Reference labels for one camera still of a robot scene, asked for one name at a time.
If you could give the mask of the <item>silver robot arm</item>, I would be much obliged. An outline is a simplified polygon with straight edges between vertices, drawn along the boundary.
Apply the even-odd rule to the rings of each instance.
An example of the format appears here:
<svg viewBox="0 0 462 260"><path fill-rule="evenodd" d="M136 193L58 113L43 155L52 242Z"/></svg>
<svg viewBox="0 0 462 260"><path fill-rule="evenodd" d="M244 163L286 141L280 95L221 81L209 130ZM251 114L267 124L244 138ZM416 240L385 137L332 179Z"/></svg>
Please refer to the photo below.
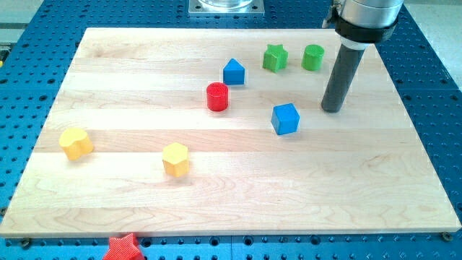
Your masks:
<svg viewBox="0 0 462 260"><path fill-rule="evenodd" d="M403 0L332 0L322 27L335 27L341 44L363 51L388 40L398 24Z"/></svg>

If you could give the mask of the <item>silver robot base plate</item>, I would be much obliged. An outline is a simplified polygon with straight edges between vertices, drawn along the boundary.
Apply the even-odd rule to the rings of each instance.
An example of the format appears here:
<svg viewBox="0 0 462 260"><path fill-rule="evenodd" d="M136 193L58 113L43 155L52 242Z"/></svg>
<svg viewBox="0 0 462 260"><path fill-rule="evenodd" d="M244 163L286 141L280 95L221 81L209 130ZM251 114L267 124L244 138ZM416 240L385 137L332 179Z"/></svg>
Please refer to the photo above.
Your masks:
<svg viewBox="0 0 462 260"><path fill-rule="evenodd" d="M188 13L193 16L264 14L264 0L189 0Z"/></svg>

